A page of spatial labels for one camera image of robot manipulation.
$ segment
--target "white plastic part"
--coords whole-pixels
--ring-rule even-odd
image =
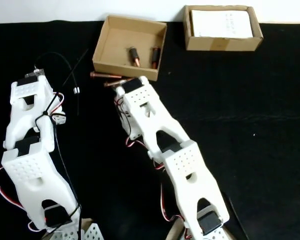
[[[85,240],[104,240],[98,224],[92,223],[84,234]]]
[[[45,223],[42,201],[53,200],[71,215],[77,207],[73,192],[57,172],[42,142],[30,145],[29,154],[18,156],[18,149],[3,153],[2,166],[14,183],[18,199],[37,229],[53,230]],[[71,217],[72,222],[61,226],[78,226],[80,209]]]
[[[80,218],[78,203],[49,155],[55,148],[54,129],[50,117],[43,113],[55,94],[46,77],[40,74],[43,71],[36,69],[34,72],[37,81],[11,84],[11,116],[3,142],[7,151],[3,153],[1,164],[15,185],[19,202],[38,230],[51,232],[54,229],[46,225],[42,207],[44,200],[52,200],[72,215],[72,222],[62,225],[58,231],[76,232]],[[27,104],[24,99],[30,96],[33,96],[33,104]],[[56,97],[46,114],[50,114],[59,104],[60,100]],[[58,107],[55,113],[62,113],[62,107]],[[57,124],[65,120],[65,117],[56,116]],[[28,154],[19,155],[19,150],[15,148],[16,142],[23,140],[31,128],[40,132],[39,142],[29,145]]]
[[[82,240],[104,240],[99,226],[96,223],[92,223],[86,232],[84,232],[84,230],[81,230],[81,236]],[[76,231],[55,232],[50,239],[78,240],[78,234]]]
[[[118,94],[116,100],[123,98],[122,110],[126,112],[128,118],[127,120],[126,117],[122,116],[121,122],[131,140],[142,135],[144,144],[150,151],[149,156],[160,164],[162,152],[157,144],[157,131],[166,132],[179,143],[190,138],[180,123],[172,118],[162,104],[159,95],[149,84],[148,79],[143,76],[140,77],[140,80],[144,85],[132,92],[124,94],[123,87],[116,88]]]
[[[163,162],[174,186],[178,208],[185,219],[184,226],[189,228],[193,239],[207,239],[208,235],[203,235],[197,220],[197,204],[200,199],[208,200],[221,220],[221,226],[217,230],[229,220],[218,184],[206,167],[197,143],[190,140],[179,122],[172,118],[148,79],[145,76],[139,79],[143,85],[129,93],[125,93],[122,86],[115,89],[115,100],[123,100],[122,126],[130,139],[142,136],[149,157],[157,163]],[[157,131],[164,131],[175,138],[181,150],[162,153],[157,143]]]
[[[215,178],[205,165],[197,143],[188,140],[180,144],[181,150],[168,150],[162,154],[165,169],[174,186],[176,202],[185,219],[185,225],[194,239],[202,238],[197,220],[200,199],[210,202],[222,225],[229,220],[229,213]]]
[[[52,119],[54,120],[56,125],[61,125],[66,123],[66,116],[63,115],[53,115]]]
[[[15,147],[17,141],[24,139],[28,130],[35,128],[35,119],[42,115],[50,101],[54,97],[54,92],[44,75],[37,77],[38,81],[19,85],[18,82],[11,84],[11,116],[10,123],[6,128],[5,144],[7,150]],[[34,104],[27,105],[25,97],[33,96]],[[60,103],[58,97],[53,101],[49,111]],[[54,133],[52,123],[47,116],[37,120],[40,128],[40,137],[45,149],[52,152],[55,149]]]

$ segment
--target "copper cylinder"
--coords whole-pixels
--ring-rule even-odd
[[[90,72],[90,77],[93,78],[113,78],[113,79],[121,79],[122,76],[119,75],[112,75],[112,74],[106,74],[106,73],[99,73],[92,71]]]
[[[133,77],[131,78],[127,78],[127,79],[121,79],[121,80],[118,80],[118,81],[112,81],[112,82],[105,82],[103,84],[103,86],[106,88],[106,87],[112,87],[112,86],[115,86],[115,85],[120,85],[120,84],[124,84],[126,82],[129,82],[130,80],[134,79]]]

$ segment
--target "black fabric background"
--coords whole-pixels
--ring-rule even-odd
[[[66,96],[68,118],[58,127],[58,139],[83,217],[94,218],[106,240],[164,239],[171,225],[160,213],[160,176],[141,147],[125,147],[112,91],[101,79],[89,79],[101,27],[102,22],[0,24],[0,162],[10,84],[31,72],[45,52],[59,52],[74,66],[89,48],[75,71],[79,117],[73,82],[58,88],[67,66],[54,56],[38,63]],[[300,240],[300,25],[261,29],[264,41],[256,52],[186,51],[182,24],[169,23],[153,86],[198,142],[249,238]],[[63,174],[58,156],[51,155]],[[0,181],[9,182],[5,176]],[[39,239],[27,223],[26,214],[0,196],[0,239]]]

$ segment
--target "perforated metal plate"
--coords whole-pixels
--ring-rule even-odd
[[[82,230],[82,240],[104,240],[98,224],[92,223],[88,230],[84,233]],[[74,231],[71,232],[55,232],[50,240],[78,240],[78,234]]]

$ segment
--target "cardboard tray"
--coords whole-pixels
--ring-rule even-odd
[[[156,81],[161,63],[167,24],[109,15],[101,29],[92,58],[94,70],[127,77],[146,76]],[[133,65],[129,48],[137,49],[141,67]],[[152,69],[152,49],[160,47],[157,69]]]
[[[195,6],[186,5],[184,8],[183,27],[185,35],[185,47],[190,51],[255,51],[261,44],[264,36],[261,32],[254,8],[251,6]],[[226,38],[226,37],[195,37],[192,28],[191,10],[202,11],[247,11],[253,37],[249,38]]]

